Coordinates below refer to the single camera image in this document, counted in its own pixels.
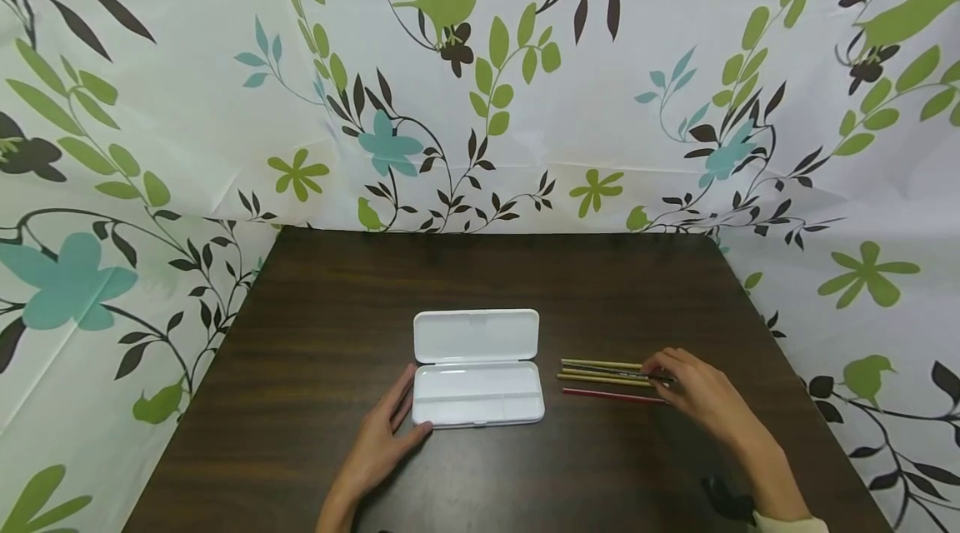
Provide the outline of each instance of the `sleeve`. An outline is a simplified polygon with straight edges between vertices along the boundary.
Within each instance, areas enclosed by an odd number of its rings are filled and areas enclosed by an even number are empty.
[[[784,522],[768,519],[754,510],[753,519],[757,521],[758,533],[828,533],[827,523],[820,519]]]

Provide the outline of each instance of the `plastic case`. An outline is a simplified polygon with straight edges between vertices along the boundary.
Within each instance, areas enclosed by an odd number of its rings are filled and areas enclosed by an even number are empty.
[[[414,318],[412,420],[435,428],[524,425],[543,418],[539,314],[432,311]]]

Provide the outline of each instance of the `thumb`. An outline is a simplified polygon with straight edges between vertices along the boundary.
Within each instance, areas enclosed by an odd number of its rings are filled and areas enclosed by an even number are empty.
[[[433,423],[426,421],[426,423],[421,423],[415,426],[412,431],[397,439],[397,456],[404,457],[414,449],[414,447],[419,446],[423,443],[423,440],[428,438],[430,431],[433,431]]]

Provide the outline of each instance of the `right hand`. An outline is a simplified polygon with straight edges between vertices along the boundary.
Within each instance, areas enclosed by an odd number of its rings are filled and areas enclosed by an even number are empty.
[[[722,443],[734,447],[769,437],[727,376],[689,351],[665,348],[643,362],[643,373],[661,370],[677,383],[650,381],[657,393]]]

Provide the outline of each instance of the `left hand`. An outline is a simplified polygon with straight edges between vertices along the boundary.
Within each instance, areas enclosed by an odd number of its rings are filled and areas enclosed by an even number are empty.
[[[333,483],[338,494],[350,501],[360,501],[433,431],[433,424],[428,421],[415,426],[403,437],[393,437],[413,405],[413,394],[410,393],[413,382],[414,365],[408,364],[400,379],[362,420],[353,449]]]

